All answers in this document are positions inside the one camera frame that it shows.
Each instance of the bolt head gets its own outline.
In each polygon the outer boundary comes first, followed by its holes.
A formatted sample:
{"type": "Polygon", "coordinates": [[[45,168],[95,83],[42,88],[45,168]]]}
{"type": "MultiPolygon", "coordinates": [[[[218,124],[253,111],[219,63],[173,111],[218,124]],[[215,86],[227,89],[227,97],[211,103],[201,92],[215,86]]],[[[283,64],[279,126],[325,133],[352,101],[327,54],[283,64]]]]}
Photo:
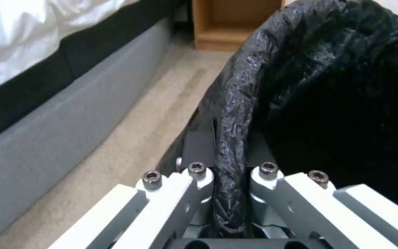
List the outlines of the bolt head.
{"type": "Polygon", "coordinates": [[[162,176],[157,170],[150,170],[142,175],[142,183],[147,190],[156,190],[162,186],[162,176]]]}
{"type": "Polygon", "coordinates": [[[188,166],[188,174],[196,180],[204,178],[206,171],[207,167],[201,162],[194,162],[188,166]]]}
{"type": "Polygon", "coordinates": [[[328,188],[330,178],[327,173],[320,170],[311,170],[308,172],[308,177],[324,189],[328,188]]]}
{"type": "Polygon", "coordinates": [[[259,166],[259,175],[265,180],[276,179],[278,171],[278,165],[272,162],[263,162],[259,166]]]}

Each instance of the white duvet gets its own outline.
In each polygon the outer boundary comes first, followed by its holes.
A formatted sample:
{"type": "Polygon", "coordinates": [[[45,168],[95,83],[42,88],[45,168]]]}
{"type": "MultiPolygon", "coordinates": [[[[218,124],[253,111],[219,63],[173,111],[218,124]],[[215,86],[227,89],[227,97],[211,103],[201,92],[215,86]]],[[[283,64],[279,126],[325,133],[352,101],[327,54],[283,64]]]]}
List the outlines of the white duvet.
{"type": "Polygon", "coordinates": [[[0,84],[47,58],[62,38],[138,0],[0,0],[0,84]]]}

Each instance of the wooden cabinet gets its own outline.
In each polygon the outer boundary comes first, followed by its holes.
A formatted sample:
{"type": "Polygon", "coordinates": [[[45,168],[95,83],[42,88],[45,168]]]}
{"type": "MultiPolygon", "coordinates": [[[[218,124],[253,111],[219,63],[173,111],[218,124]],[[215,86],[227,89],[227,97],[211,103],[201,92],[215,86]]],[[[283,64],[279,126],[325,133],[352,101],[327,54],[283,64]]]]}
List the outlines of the wooden cabinet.
{"type": "Polygon", "coordinates": [[[236,51],[282,0],[193,0],[195,46],[236,51]]]}

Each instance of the floor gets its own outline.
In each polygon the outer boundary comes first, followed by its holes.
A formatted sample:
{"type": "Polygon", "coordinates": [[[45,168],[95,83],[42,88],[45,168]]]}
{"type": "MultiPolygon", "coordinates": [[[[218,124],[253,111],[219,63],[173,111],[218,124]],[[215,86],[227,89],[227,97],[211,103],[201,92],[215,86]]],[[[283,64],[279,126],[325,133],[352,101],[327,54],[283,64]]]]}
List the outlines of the floor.
{"type": "Polygon", "coordinates": [[[175,35],[147,92],[101,146],[0,235],[0,249],[47,248],[116,184],[134,186],[231,55],[194,50],[191,35],[175,35]]]}

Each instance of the black plastic bag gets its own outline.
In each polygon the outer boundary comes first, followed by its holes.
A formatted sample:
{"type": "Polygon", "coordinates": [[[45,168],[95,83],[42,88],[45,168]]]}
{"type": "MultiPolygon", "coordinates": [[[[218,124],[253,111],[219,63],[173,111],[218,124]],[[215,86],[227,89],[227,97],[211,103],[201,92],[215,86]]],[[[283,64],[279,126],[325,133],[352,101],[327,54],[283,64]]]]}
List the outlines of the black plastic bag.
{"type": "Polygon", "coordinates": [[[228,61],[158,170],[175,170],[187,131],[216,140],[215,236],[246,237],[245,153],[262,132],[288,175],[319,169],[398,204],[398,16],[371,0],[298,0],[228,61]]]}

